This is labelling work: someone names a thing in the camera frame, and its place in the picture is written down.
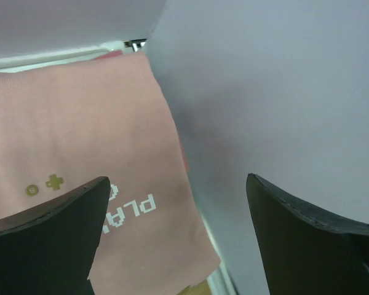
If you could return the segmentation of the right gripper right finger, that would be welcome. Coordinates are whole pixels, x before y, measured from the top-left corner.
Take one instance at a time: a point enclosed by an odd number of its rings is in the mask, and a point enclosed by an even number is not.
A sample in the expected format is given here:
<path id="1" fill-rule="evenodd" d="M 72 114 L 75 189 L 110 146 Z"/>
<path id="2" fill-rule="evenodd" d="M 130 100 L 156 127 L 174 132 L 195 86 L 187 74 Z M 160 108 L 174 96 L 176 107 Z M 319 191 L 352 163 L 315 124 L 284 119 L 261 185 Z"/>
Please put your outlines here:
<path id="1" fill-rule="evenodd" d="M 369 224 L 253 173 L 246 192 L 270 294 L 369 294 Z"/>

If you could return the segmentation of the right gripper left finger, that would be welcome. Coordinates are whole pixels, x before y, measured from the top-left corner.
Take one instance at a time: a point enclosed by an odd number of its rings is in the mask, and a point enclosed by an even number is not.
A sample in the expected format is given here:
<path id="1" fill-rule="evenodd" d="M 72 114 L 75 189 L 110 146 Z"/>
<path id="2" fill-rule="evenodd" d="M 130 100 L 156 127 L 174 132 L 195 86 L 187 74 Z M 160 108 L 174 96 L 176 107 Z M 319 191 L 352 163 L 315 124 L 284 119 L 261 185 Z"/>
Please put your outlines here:
<path id="1" fill-rule="evenodd" d="M 89 273 L 111 191 L 97 177 L 0 219 L 0 295 L 93 294 Z"/>

